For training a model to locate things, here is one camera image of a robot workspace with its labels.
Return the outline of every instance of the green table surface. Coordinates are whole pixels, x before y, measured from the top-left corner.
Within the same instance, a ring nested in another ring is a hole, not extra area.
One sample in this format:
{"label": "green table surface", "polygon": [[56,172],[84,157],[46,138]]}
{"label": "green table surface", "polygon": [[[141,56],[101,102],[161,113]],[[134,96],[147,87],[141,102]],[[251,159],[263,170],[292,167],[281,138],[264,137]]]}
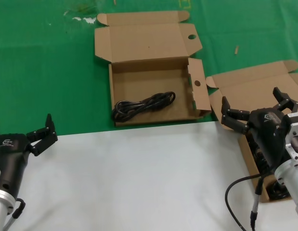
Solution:
{"label": "green table surface", "polygon": [[43,127],[47,113],[59,135],[117,129],[108,63],[94,55],[102,25],[73,18],[160,10],[190,11],[206,76],[298,60],[298,0],[0,0],[0,133]]}

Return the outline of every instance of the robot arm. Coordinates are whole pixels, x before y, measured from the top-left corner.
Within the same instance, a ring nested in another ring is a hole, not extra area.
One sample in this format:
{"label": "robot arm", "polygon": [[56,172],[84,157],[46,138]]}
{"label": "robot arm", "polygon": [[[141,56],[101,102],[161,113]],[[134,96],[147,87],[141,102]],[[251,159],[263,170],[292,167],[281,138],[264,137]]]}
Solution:
{"label": "robot arm", "polygon": [[[17,196],[29,154],[33,153],[38,156],[57,140],[50,114],[48,114],[45,127],[42,129],[27,135],[0,135],[0,231],[7,231],[25,207],[24,201]],[[20,202],[20,206],[4,225],[7,215],[13,212],[16,201]]]}
{"label": "robot arm", "polygon": [[[270,170],[278,182],[287,187],[298,213],[298,102],[278,88],[274,88],[273,95],[278,101],[277,105],[252,112],[231,109],[223,97],[222,124],[242,134],[252,134]],[[282,111],[286,108],[292,113],[285,115]],[[256,216],[258,203],[255,199],[253,212]]]}

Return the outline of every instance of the white mat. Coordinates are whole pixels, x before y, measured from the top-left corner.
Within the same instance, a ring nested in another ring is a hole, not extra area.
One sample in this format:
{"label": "white mat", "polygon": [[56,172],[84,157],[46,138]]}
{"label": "white mat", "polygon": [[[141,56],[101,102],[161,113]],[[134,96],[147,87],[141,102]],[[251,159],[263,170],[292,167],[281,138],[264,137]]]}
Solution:
{"label": "white mat", "polygon": [[[237,138],[214,122],[61,136],[30,156],[11,231],[238,231],[224,202],[248,175]],[[229,197],[250,230],[251,183]],[[256,230],[298,230],[294,203],[260,205]]]}

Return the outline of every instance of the small debris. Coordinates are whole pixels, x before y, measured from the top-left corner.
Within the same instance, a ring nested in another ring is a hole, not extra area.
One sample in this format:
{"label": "small debris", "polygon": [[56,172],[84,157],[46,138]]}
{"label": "small debris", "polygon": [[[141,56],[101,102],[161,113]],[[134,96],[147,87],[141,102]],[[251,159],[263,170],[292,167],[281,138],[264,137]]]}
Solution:
{"label": "small debris", "polygon": [[237,55],[238,51],[239,51],[239,46],[236,46],[235,55]]}

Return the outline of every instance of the cardboard box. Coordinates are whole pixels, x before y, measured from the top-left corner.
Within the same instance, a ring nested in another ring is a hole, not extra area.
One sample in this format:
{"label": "cardboard box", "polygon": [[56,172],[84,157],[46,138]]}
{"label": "cardboard box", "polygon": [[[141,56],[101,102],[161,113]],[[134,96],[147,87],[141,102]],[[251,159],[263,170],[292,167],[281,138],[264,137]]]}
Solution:
{"label": "cardboard box", "polygon": [[180,24],[187,11],[101,13],[95,30],[95,55],[110,61],[112,107],[173,91],[168,107],[140,113],[131,125],[198,119],[211,111],[202,61],[189,58],[202,48],[193,24]]}
{"label": "cardboard box", "polygon": [[[222,119],[223,96],[227,97],[232,109],[245,111],[275,106],[278,102],[273,96],[274,87],[278,87],[281,92],[298,101],[298,73],[290,73],[297,69],[298,62],[288,60],[207,77],[208,87],[218,88],[209,96],[218,120]],[[286,109],[284,113],[288,114],[290,110]]]}
{"label": "cardboard box", "polygon": [[[259,171],[258,171],[258,168],[256,166],[256,163],[254,161],[254,157],[251,153],[251,150],[249,148],[249,145],[248,145],[248,140],[246,138],[245,135],[242,135],[239,139],[238,139],[238,142],[239,142],[239,146],[240,146],[240,149],[241,149],[241,152],[242,152],[242,155],[243,155],[243,158],[244,158],[244,161],[246,163],[246,166],[248,168],[248,172],[249,174],[252,176],[252,175],[256,175],[256,174],[259,174]],[[269,195],[266,191],[266,188],[271,185],[272,183],[274,183],[276,181],[276,178],[274,175],[270,175],[270,176],[267,176],[264,181],[263,181],[263,189],[262,189],[262,194],[261,194],[261,197],[260,197],[260,201],[262,203],[267,203],[267,202],[278,202],[278,201],[286,201],[286,200],[291,200],[292,198],[291,197],[288,197],[286,199],[282,199],[282,200],[274,200],[274,201],[271,201],[270,198],[269,198]],[[252,183],[254,185],[254,188],[256,188],[257,186],[257,183],[258,183],[258,179],[252,179]]]}

